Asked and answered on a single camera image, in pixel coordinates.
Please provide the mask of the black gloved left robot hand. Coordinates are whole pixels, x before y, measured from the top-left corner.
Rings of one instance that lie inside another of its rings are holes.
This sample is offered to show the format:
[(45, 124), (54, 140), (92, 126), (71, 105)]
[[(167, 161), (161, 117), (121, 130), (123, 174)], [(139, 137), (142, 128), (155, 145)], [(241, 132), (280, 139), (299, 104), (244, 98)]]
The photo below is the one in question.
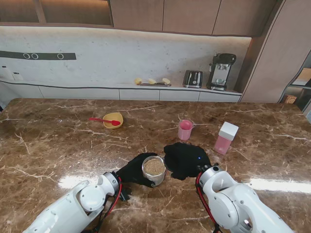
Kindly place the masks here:
[(116, 172), (124, 183), (136, 183), (150, 188), (155, 187), (155, 183), (144, 177), (142, 172), (143, 161), (150, 157), (157, 156), (156, 153), (141, 153), (129, 161), (127, 165)]

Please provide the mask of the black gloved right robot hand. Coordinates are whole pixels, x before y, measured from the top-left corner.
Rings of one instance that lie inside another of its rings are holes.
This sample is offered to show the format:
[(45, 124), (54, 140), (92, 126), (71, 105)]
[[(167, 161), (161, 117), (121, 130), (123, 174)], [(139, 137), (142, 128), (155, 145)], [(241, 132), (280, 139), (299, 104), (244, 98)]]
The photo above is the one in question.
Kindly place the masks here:
[(211, 167), (208, 155), (199, 146), (177, 142), (165, 146), (164, 153), (165, 166), (174, 179), (182, 181), (187, 177), (197, 177), (202, 167)]

